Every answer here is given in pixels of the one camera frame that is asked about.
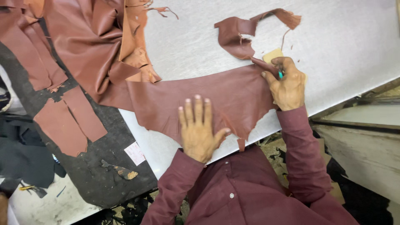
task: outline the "person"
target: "person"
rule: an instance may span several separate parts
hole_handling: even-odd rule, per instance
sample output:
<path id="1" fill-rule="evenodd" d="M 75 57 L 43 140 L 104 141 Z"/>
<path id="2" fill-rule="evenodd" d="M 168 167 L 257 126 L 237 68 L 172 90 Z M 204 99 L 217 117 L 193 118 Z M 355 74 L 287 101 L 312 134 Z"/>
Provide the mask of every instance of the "person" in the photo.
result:
<path id="1" fill-rule="evenodd" d="M 253 145 L 205 166 L 229 128 L 212 133 L 210 99 L 195 96 L 179 107 L 182 149 L 160 177 L 160 193 L 148 208 L 142 224 L 174 224 L 185 196 L 190 206 L 185 224 L 358 224 L 329 193 L 331 179 L 312 135 L 304 105 L 305 74 L 289 57 L 271 61 L 284 70 L 267 80 L 286 143 L 289 191 L 278 181 L 271 164 Z"/>

